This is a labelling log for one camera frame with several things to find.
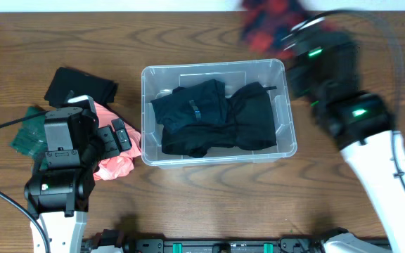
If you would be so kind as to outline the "dark navy cloth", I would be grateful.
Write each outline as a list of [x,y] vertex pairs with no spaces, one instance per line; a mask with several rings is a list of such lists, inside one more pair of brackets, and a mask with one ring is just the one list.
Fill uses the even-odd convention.
[[177,87],[151,103],[156,122],[171,134],[192,124],[223,124],[228,111],[225,83],[216,79]]

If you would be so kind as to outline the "large black garment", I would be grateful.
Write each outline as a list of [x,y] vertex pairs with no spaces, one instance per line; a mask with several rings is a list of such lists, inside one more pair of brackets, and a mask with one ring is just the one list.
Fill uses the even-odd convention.
[[164,130],[162,152],[202,158],[211,148],[256,151],[275,146],[276,128],[269,96],[275,89],[254,82],[237,90],[227,99],[227,118],[223,124],[191,124],[174,134]]

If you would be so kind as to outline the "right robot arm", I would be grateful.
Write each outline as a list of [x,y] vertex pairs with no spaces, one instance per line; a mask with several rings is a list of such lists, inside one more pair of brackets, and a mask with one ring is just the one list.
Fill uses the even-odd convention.
[[405,252],[405,147],[384,100],[360,89],[357,45],[344,32],[293,32],[295,64],[287,77],[295,97],[334,141],[364,187],[390,243]]

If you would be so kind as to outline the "red plaid cloth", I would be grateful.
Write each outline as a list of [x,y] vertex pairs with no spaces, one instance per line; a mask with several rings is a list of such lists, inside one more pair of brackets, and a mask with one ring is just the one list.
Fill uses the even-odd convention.
[[251,51],[289,60],[300,53],[293,33],[313,15],[298,0],[243,0],[242,41]]

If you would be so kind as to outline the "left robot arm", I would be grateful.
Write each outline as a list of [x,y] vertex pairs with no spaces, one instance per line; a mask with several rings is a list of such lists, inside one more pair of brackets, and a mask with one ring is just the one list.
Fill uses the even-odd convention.
[[100,127],[93,109],[60,108],[46,113],[45,169],[25,185],[35,252],[80,252],[101,160],[129,150],[124,122]]

